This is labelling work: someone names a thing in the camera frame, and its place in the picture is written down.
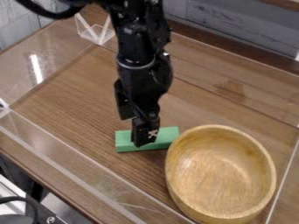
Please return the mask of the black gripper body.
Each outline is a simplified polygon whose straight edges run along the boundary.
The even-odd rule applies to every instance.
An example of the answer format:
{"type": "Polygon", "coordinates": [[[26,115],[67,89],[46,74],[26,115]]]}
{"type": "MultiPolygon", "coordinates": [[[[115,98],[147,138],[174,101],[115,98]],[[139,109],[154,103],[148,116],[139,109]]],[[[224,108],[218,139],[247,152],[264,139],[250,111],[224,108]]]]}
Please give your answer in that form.
{"type": "Polygon", "coordinates": [[[132,60],[116,56],[119,88],[131,103],[135,117],[148,117],[151,113],[159,114],[159,100],[168,92],[174,80],[174,69],[168,52],[159,52],[147,65],[136,65],[132,60]]]}

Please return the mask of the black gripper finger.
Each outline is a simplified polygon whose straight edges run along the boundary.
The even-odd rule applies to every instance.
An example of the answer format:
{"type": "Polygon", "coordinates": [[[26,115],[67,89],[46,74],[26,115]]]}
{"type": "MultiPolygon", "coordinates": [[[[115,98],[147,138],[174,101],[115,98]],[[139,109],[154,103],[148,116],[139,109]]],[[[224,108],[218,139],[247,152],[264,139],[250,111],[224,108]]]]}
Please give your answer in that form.
{"type": "Polygon", "coordinates": [[[131,141],[135,147],[142,147],[155,142],[160,129],[160,117],[151,113],[148,117],[138,117],[132,120],[131,141]]]}
{"type": "Polygon", "coordinates": [[[120,119],[122,120],[132,119],[135,117],[135,112],[131,107],[131,103],[119,88],[115,89],[115,97],[120,119]]]}

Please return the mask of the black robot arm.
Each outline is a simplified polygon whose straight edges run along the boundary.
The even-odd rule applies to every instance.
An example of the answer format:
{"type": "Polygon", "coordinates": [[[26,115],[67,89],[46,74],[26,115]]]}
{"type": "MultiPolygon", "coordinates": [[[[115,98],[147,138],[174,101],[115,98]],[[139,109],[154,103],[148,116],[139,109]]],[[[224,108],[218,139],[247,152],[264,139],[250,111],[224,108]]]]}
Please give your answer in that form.
{"type": "Polygon", "coordinates": [[[68,9],[54,12],[34,0],[15,0],[27,10],[51,19],[75,16],[96,4],[111,17],[118,52],[115,97],[119,116],[132,121],[131,141],[136,147],[155,142],[160,129],[159,100],[174,81],[171,56],[164,50],[172,29],[163,0],[59,0],[68,9]]]}

